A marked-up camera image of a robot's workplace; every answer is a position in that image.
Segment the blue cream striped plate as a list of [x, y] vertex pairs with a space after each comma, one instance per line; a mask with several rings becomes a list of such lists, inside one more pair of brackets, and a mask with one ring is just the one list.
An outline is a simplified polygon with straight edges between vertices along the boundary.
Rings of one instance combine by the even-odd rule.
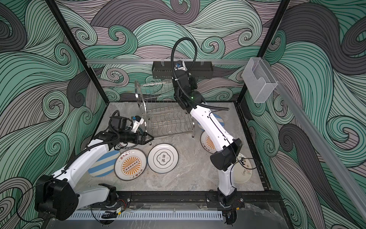
[[120, 151], [114, 150], [101, 156], [89, 169], [88, 173], [93, 177], [104, 177], [114, 172], [114, 165]]

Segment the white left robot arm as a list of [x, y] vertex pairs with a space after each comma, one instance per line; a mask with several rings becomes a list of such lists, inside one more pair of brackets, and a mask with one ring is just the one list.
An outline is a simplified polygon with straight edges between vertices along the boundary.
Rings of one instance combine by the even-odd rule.
[[99, 132], [80, 154], [60, 170], [37, 180], [35, 210], [58, 220], [66, 220], [76, 210], [93, 204], [114, 207], [118, 198], [114, 186], [101, 183], [98, 188], [77, 193], [74, 190], [77, 183], [99, 158], [111, 152], [119, 143], [146, 145], [153, 139], [147, 132]]

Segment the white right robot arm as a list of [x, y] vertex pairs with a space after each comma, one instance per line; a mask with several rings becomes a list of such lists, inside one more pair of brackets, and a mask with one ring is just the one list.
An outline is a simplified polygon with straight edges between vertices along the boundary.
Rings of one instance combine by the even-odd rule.
[[172, 83], [176, 102], [198, 121], [216, 149], [210, 160], [219, 174], [218, 200], [223, 207], [228, 208], [233, 205], [237, 192], [234, 187], [233, 168], [243, 142], [225, 130], [214, 116], [214, 112], [227, 111], [229, 108], [210, 106], [197, 91], [195, 78], [187, 71], [173, 70]]

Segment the steel two-tier dish rack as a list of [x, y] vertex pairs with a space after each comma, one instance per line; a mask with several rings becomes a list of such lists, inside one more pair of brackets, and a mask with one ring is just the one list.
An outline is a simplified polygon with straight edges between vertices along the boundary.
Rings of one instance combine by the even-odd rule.
[[175, 101], [171, 80], [146, 84], [135, 81], [134, 87], [146, 132], [156, 138], [185, 133], [195, 137], [194, 120]]

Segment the white plate teal red rim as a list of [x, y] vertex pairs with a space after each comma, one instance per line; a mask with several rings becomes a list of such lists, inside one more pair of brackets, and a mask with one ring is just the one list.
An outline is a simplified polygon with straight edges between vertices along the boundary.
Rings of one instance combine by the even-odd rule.
[[132, 149], [136, 146], [145, 145], [148, 140], [148, 135], [139, 127], [136, 132], [133, 132], [130, 128], [122, 131], [122, 140], [118, 144], [118, 147], [122, 149]]

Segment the blue white striped plate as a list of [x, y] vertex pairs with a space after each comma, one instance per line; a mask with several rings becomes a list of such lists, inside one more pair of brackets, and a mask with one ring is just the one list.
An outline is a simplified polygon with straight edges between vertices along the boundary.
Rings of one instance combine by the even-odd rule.
[[[209, 117], [215, 118], [222, 127], [225, 127], [224, 120], [219, 115], [212, 113], [209, 115]], [[196, 121], [196, 122], [198, 124], [198, 128], [200, 128], [202, 131], [205, 131], [204, 127], [198, 121]]]

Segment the sunburst plate red green rim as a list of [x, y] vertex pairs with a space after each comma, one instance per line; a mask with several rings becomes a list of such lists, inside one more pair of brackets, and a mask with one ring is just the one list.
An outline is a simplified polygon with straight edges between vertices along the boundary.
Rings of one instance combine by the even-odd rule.
[[205, 131], [202, 132], [202, 134], [200, 136], [200, 143], [201, 143], [201, 146], [203, 147], [203, 149], [205, 151], [207, 151], [208, 153], [214, 154], [217, 152], [217, 150], [213, 144], [213, 141], [211, 140], [211, 138]]

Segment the cream plate small drawings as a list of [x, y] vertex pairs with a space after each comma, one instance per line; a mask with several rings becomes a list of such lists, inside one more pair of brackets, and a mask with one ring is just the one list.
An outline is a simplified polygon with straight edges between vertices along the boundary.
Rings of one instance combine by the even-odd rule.
[[249, 159], [239, 153], [236, 163], [232, 166], [231, 172], [231, 184], [244, 184], [251, 179], [252, 176], [252, 164]]

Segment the black wall-mounted tray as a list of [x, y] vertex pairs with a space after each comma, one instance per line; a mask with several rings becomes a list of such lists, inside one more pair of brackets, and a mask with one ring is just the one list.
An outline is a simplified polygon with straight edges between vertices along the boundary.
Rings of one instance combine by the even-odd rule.
[[[184, 73], [188, 73], [196, 79], [210, 79], [213, 77], [213, 65], [211, 62], [190, 62], [190, 61], [177, 61], [174, 62], [174, 72], [177, 76]], [[154, 79], [172, 79], [174, 73], [171, 67], [171, 63], [168, 61], [164, 62], [153, 62], [152, 75]]]

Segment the clear acrylic wall holder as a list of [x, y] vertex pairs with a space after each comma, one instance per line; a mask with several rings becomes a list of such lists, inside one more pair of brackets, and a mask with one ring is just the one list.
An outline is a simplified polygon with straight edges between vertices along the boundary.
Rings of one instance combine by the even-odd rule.
[[260, 57], [250, 58], [242, 78], [254, 103], [265, 103], [278, 83], [268, 61]]

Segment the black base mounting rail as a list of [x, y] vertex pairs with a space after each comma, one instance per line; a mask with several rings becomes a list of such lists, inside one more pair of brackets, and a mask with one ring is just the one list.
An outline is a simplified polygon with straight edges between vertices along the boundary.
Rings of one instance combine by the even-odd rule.
[[79, 209], [86, 206], [99, 208], [130, 207], [137, 204], [198, 204], [208, 208], [242, 208], [246, 203], [280, 202], [282, 197], [278, 191], [237, 191], [229, 197], [225, 205], [224, 198], [218, 191], [117, 191], [114, 204], [106, 200], [83, 201]]

